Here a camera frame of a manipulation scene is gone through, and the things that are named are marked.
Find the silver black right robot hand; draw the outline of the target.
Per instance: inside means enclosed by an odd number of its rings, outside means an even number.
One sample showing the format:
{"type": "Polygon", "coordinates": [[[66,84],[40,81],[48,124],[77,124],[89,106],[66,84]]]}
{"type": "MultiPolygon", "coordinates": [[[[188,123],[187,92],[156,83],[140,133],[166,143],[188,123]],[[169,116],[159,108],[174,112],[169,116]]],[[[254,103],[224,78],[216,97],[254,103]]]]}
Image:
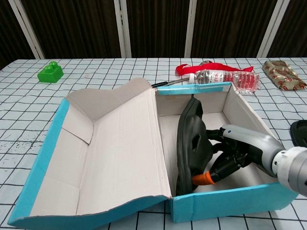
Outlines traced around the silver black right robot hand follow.
{"type": "Polygon", "coordinates": [[[272,169],[273,159],[285,148],[273,136],[240,126],[224,125],[220,129],[207,130],[207,137],[218,141],[213,145],[214,153],[222,153],[210,170],[192,177],[194,185],[215,184],[251,163],[269,176],[277,177],[272,169]]]}

